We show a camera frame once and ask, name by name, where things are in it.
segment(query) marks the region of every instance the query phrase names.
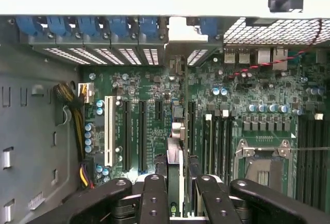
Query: pcie slot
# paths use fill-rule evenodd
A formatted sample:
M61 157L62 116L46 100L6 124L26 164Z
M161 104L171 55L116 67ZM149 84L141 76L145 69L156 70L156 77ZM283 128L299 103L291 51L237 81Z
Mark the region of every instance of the pcie slot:
M104 106L104 165L113 166L116 148L116 97L105 96Z
M131 116L130 116L130 101L123 101L123 171L129 171L131 168L131 155L130 155L130 143L131 143Z
M220 179L223 179L223 162L224 162L224 119L218 117L218 164L217 164L217 175Z
M226 146L225 146L225 170L224 170L224 182L226 185L230 184L230 173L232 170L232 157L233 157L233 120L229 117L226 120Z
M194 154L195 149L195 111L196 103L194 101L188 102L188 146L190 154Z
M161 100L155 101L155 120L156 121L163 120L163 101Z
M144 100L139 101L139 170L147 170L146 164L146 111L147 103Z

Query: yellow wire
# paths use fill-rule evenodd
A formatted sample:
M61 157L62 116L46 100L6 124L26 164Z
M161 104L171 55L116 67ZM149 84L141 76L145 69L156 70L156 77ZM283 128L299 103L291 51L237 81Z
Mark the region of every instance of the yellow wire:
M88 183L87 183L87 180L84 178L84 174L82 172L82 168L80 168L79 174L80 174L80 178L81 178L82 182L87 187L88 186Z

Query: capacitor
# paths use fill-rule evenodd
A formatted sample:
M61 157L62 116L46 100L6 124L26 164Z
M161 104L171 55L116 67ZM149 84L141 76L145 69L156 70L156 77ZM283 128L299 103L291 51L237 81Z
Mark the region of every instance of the capacitor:
M88 123L85 125L85 130L86 131L91 131L94 128L94 125L92 123Z
M103 176L108 176L109 173L110 173L109 168L107 168L107 167L103 168L103 171L102 171L102 175L103 175Z
M288 112L288 108L287 108L287 106L281 105L281 106L278 107L278 111L280 113L287 113Z
M110 181L110 178L109 177L104 177L103 178L103 182L106 183L106 182L109 182Z
M306 93L311 94L311 95L316 95L316 94L318 94L318 89L316 89L316 88L307 88Z
M113 88L113 89L117 89L117 88L119 88L119 83L115 81L115 82L112 84L112 88Z
M92 131L89 131L89 132L86 132L86 133L85 133L85 138L86 138L86 139L91 139L92 136L94 136L94 132L92 132Z
M101 107L103 107L104 106L104 101L103 100L98 100L97 102L96 102L96 106L98 107L98 108L101 108Z
M128 78L129 78L129 76L128 76L128 74L123 74L123 75L122 75L122 78L123 78L124 81L127 81Z
M268 106L267 109L268 109L269 112L275 112L276 111L276 105L271 104L271 105Z
M303 114L303 111L301 109L293 109L292 113L294 115L300 116Z
M85 140L85 145L86 146L91 146L92 145L92 140L91 139L86 139Z
M266 107L264 105L258 105L258 112L265 112Z
M91 146L86 146L85 147L85 152L86 153L90 153L92 151L92 147Z
M220 93L221 93L221 95L227 95L228 94L228 90L227 89L221 89L220 90Z
M103 171L103 167L101 165L97 165L95 170L96 170L97 173L100 174Z
M249 105L248 108L247 108L247 110L249 112L255 112L256 111L256 106L255 105Z
M97 108L96 114L99 116L103 115L103 108Z
M220 94L220 90L217 89L217 88L213 88L213 89L212 89L212 94L215 95L215 96L217 96L217 95Z

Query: green circuit board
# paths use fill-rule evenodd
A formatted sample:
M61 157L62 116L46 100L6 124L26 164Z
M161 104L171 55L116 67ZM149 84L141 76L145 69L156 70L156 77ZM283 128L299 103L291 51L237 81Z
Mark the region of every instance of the green circuit board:
M104 114L97 115L95 102L104 100L105 96L120 96L115 112L115 146L125 146L123 140L127 139L129 130L130 159L124 158L118 149L109 176L134 181L140 174L154 172L154 158L166 153L166 141L171 135L172 103L184 98L188 101L185 114L189 115L189 154L199 158L202 173L216 174L226 184L236 178L249 178L297 197L301 187L297 185L297 177L306 177L306 172L299 174L305 165L300 165L298 160L301 156L306 160L316 156L295 150L303 147L299 145L299 119L327 113L330 65L315 64L315 54L307 54L293 60L284 71L259 68L249 71L249 75L234 75L246 65L224 62L219 54L200 68L186 68L188 81L183 76L172 76L167 67L83 68L83 82L94 84L94 103L85 105L85 122L95 126L93 150L87 156L103 166ZM90 74L95 74L95 79L91 80ZM188 96L182 96L186 88ZM139 143L142 107L143 148ZM207 143L211 136L213 147ZM319 140L322 144L312 146L329 145L328 135ZM320 153L330 156L327 151ZM104 175L96 173L94 181L102 184ZM330 194L330 180L325 184L324 189ZM330 203L324 208L329 211Z

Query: black pcie slot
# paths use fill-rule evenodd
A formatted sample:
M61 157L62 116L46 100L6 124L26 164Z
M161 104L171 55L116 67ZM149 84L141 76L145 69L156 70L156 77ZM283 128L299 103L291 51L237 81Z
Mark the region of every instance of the black pcie slot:
M223 179L223 161L224 161L224 129L225 122L224 119L218 117L218 164L217 164L217 175L220 179Z
M195 149L195 111L196 103L194 101L188 102L188 146L191 155L194 154Z
M155 120L156 121L163 120L163 101L161 100L155 101Z
M130 101L123 101L123 171L127 172L131 168L131 155L130 155L130 143L131 143L131 108Z
M298 119L298 148L307 146L307 119L305 116L300 116ZM297 159L297 177L296 177L296 200L304 201L304 182L306 177L305 172L305 153L306 151L298 151Z
M230 172L232 170L232 138L233 138L233 120L229 117L226 120L226 147L225 147L225 170L224 183L230 184Z
M147 170L146 165L146 101L139 101L139 170Z

